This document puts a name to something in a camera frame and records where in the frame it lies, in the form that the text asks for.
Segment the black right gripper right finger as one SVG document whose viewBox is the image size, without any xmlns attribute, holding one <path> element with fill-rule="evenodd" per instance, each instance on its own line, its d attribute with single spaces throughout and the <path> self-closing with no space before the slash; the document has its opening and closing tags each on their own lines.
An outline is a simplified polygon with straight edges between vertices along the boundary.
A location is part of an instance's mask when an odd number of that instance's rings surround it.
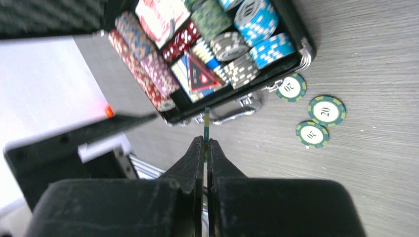
<svg viewBox="0 0 419 237">
<path fill-rule="evenodd" d="M 325 179 L 250 178 L 208 148 L 211 237 L 364 237 L 347 189 Z"/>
</svg>

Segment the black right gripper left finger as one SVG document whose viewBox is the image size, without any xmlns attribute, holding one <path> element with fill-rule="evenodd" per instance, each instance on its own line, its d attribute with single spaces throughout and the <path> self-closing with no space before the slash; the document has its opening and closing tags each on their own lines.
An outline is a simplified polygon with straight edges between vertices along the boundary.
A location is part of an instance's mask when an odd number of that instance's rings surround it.
<svg viewBox="0 0 419 237">
<path fill-rule="evenodd" d="M 37 204 L 28 237 L 171 237 L 183 180 L 66 179 Z"/>
</svg>

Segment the purple white chip roll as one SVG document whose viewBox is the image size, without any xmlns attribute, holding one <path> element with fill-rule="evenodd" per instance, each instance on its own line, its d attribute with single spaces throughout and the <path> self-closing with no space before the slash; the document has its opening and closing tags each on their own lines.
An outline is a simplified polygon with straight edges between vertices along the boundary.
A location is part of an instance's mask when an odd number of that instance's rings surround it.
<svg viewBox="0 0 419 237">
<path fill-rule="evenodd" d="M 179 82 L 172 74 L 163 57 L 156 51 L 142 58 L 140 64 L 163 96 L 169 96 L 180 89 Z"/>
</svg>

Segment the red white chip roll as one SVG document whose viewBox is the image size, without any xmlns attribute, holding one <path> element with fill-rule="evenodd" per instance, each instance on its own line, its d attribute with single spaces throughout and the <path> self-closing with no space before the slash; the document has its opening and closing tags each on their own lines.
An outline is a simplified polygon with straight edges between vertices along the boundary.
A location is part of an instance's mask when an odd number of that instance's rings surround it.
<svg viewBox="0 0 419 237">
<path fill-rule="evenodd" d="M 159 92 L 117 29 L 113 29 L 108 33 L 108 39 L 155 109 L 159 112 L 174 109 L 174 101 L 169 96 L 163 96 Z"/>
</svg>

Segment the black poker set case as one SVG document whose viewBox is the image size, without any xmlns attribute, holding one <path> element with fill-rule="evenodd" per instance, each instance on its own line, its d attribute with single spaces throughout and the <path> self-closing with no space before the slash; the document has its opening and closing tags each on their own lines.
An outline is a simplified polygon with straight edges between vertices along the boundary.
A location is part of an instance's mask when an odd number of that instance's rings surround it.
<svg viewBox="0 0 419 237">
<path fill-rule="evenodd" d="M 169 125 L 275 89 L 315 44 L 291 0 L 3 0 L 0 38 L 109 34 Z"/>
</svg>

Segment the red playing card box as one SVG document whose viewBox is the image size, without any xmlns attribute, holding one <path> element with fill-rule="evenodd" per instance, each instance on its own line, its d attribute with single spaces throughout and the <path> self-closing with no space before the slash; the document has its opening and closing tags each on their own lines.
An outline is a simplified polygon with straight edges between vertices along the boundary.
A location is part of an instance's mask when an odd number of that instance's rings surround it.
<svg viewBox="0 0 419 237">
<path fill-rule="evenodd" d="M 148 38 L 161 48 L 188 19 L 190 12 L 181 0 L 139 0 L 135 14 Z"/>
</svg>

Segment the green chip stack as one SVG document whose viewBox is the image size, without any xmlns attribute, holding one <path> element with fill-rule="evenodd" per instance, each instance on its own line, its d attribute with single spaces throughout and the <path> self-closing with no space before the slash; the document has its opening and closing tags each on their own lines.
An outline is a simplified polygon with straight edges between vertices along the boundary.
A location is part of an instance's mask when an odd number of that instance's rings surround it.
<svg viewBox="0 0 419 237">
<path fill-rule="evenodd" d="M 196 24 L 205 42 L 210 42 L 233 25 L 232 19 L 217 0 L 183 0 L 191 12 L 191 19 Z"/>
</svg>

